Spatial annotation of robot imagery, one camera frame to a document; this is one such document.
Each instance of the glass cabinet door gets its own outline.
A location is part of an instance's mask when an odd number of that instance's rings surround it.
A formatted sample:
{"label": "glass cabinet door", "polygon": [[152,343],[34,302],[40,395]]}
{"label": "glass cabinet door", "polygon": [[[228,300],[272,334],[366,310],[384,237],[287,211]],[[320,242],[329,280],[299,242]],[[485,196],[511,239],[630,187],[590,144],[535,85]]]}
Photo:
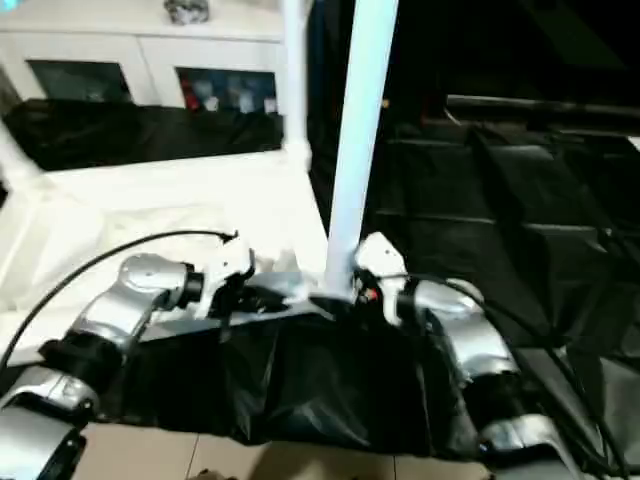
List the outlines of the glass cabinet door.
{"label": "glass cabinet door", "polygon": [[120,65],[109,62],[27,60],[48,98],[130,103]]}
{"label": "glass cabinet door", "polygon": [[192,110],[276,113],[273,72],[176,68],[185,105]]}

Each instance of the cabinet door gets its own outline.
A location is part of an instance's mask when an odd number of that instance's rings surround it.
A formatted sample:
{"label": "cabinet door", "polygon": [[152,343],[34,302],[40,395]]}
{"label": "cabinet door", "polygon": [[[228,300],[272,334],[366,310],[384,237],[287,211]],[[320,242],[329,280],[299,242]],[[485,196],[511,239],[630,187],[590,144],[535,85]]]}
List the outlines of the cabinet door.
{"label": "cabinet door", "polygon": [[158,104],[133,36],[1,33],[0,61],[23,100],[52,97]]}
{"label": "cabinet door", "polygon": [[141,38],[140,44],[162,105],[284,113],[278,43]]}

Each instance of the silver robotic arm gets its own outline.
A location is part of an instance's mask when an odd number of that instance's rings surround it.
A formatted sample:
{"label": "silver robotic arm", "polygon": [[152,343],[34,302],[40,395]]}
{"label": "silver robotic arm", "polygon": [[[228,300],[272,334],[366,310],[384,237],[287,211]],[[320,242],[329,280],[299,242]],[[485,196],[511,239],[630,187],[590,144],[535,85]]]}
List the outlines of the silver robotic arm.
{"label": "silver robotic arm", "polygon": [[191,265],[158,255],[136,255],[122,264],[117,281],[84,309],[65,337],[42,347],[43,364],[28,368],[0,399],[0,479],[71,477],[86,443],[80,431],[151,315],[192,302],[215,309],[230,279],[253,273],[253,256],[237,240],[221,247],[216,258],[220,262],[213,263],[208,282]]}

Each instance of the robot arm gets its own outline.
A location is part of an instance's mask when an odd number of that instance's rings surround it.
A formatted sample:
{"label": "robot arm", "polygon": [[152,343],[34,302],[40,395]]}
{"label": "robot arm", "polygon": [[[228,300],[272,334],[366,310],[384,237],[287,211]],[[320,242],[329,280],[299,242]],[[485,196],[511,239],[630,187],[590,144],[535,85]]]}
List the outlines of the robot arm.
{"label": "robot arm", "polygon": [[[553,421],[525,391],[522,373],[476,303],[482,295],[472,284],[451,280],[454,288],[408,278],[402,256],[379,233],[360,246],[356,262],[379,278],[376,288],[388,323],[427,330],[444,345],[477,431],[478,451],[488,463],[517,465],[526,452],[552,451],[572,478],[582,478]],[[503,468],[497,478],[521,473]]]}
{"label": "robot arm", "polygon": [[28,368],[0,399],[0,479],[70,478],[86,443],[80,431],[152,313],[192,302],[214,308],[230,278],[253,272],[250,251],[237,255],[239,250],[236,240],[223,246],[215,258],[220,265],[214,261],[207,280],[191,265],[158,255],[128,258],[117,281],[83,310],[65,337],[41,348],[42,365]]}

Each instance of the black cloth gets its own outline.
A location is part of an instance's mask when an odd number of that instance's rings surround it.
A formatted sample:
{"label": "black cloth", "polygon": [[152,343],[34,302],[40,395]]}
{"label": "black cloth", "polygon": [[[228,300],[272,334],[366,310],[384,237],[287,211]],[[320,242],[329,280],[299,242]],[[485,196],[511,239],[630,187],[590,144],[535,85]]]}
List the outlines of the black cloth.
{"label": "black cloth", "polygon": [[[44,169],[278,148],[280,120],[178,109],[27,102],[7,119]],[[337,135],[310,122],[310,177],[328,225]],[[464,278],[527,320],[576,373],[640,471],[640,154],[625,139],[499,134],[383,119],[363,235],[410,272]],[[540,348],[495,317],[583,466],[615,471],[592,419]],[[436,342],[375,318],[304,317],[139,347],[102,420],[384,453],[469,459],[460,392]],[[8,385],[11,372],[3,380]],[[585,450],[607,458],[588,463]]]}

